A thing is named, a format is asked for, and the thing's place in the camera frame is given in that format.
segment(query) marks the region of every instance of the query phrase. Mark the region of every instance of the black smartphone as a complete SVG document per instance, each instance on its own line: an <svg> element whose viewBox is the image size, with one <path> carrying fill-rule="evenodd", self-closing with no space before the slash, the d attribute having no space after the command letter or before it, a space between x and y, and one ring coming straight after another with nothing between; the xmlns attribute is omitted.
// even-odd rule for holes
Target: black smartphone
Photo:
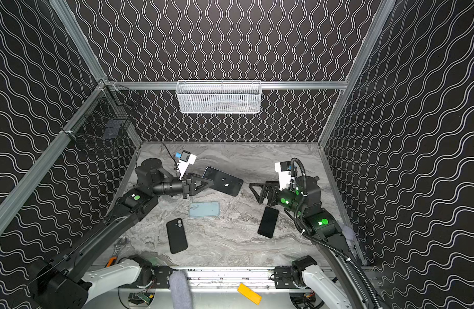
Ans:
<svg viewBox="0 0 474 309"><path fill-rule="evenodd" d="M278 209L266 206L261 223L259 224L258 234L267 238L273 238L275 225L278 219Z"/></svg>
<svg viewBox="0 0 474 309"><path fill-rule="evenodd" d="M203 178L208 178L213 181L213 185L210 188L232 196L239 194L240 187L242 187L244 183L242 179L211 166L208 166L206 170L204 170Z"/></svg>
<svg viewBox="0 0 474 309"><path fill-rule="evenodd" d="M177 218L167 222L168 245L170 252L176 254L187 249L186 231L182 219Z"/></svg>

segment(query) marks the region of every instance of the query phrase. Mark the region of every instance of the gray sock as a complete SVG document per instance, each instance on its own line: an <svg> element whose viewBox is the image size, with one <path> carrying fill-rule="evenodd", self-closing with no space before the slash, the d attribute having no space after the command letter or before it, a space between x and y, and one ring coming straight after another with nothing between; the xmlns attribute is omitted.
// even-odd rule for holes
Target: gray sock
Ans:
<svg viewBox="0 0 474 309"><path fill-rule="evenodd" d="M174 271L168 281L174 309L192 309L192 296L186 273L181 270Z"/></svg>

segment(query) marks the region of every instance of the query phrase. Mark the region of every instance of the wire basket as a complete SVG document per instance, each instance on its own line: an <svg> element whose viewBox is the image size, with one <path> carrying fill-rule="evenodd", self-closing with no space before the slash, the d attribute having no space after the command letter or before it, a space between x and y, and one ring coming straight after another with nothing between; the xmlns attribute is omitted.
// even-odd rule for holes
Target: wire basket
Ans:
<svg viewBox="0 0 474 309"><path fill-rule="evenodd" d="M67 131L76 148L87 154L113 154L127 137L132 115L141 94L129 88L108 85L85 114Z"/></svg>
<svg viewBox="0 0 474 309"><path fill-rule="evenodd" d="M178 81L180 111L186 114L256 114L261 111L261 81Z"/></svg>

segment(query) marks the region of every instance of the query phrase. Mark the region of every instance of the gray marble surface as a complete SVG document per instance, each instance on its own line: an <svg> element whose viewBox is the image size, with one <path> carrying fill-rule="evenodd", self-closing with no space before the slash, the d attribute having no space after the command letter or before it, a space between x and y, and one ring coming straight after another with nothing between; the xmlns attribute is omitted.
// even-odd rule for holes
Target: gray marble surface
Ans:
<svg viewBox="0 0 474 309"><path fill-rule="evenodd" d="M240 193L230 196L213 189L182 199L182 196L162 196L156 206L141 222L127 231L130 244L121 256L134 253L148 258L153 264L164 265L290 265L301 256L310 255L320 265L328 265L316 248L296 231L292 220L280 209L272 239L257 233L264 204L258 204L248 185L251 182L277 181L274 163L296 157L302 161L308 176L319 176L322 189L321 201L333 216L341 221L317 146L315 144L167 144L172 153L183 149L197 155L194 165L187 172L203 175L212 166L244 180ZM145 144L138 164L147 158L162 160L163 166L173 171L173 161L165 148L158 144ZM127 189L136 184L133 173ZM220 202L218 217L190 218L191 202ZM182 218L184 221L187 250L171 254L166 232L166 222ZM106 262L111 248L97 261Z"/></svg>

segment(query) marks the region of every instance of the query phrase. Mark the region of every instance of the phone case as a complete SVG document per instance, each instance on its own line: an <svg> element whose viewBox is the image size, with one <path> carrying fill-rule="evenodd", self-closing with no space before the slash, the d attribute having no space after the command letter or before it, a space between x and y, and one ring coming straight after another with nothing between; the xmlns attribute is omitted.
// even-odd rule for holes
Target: phone case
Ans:
<svg viewBox="0 0 474 309"><path fill-rule="evenodd" d="M187 249L186 232L181 218L167 222L167 235L168 245L172 254Z"/></svg>
<svg viewBox="0 0 474 309"><path fill-rule="evenodd" d="M267 238L273 238L275 225L278 219L278 209L266 206L261 223L259 223L258 234Z"/></svg>
<svg viewBox="0 0 474 309"><path fill-rule="evenodd" d="M219 202L191 203L189 205L189 216L191 218L215 217L220 214Z"/></svg>
<svg viewBox="0 0 474 309"><path fill-rule="evenodd" d="M213 180L213 185L210 188L232 196L239 194L240 187L244 183L242 179L211 166L204 170L203 178Z"/></svg>

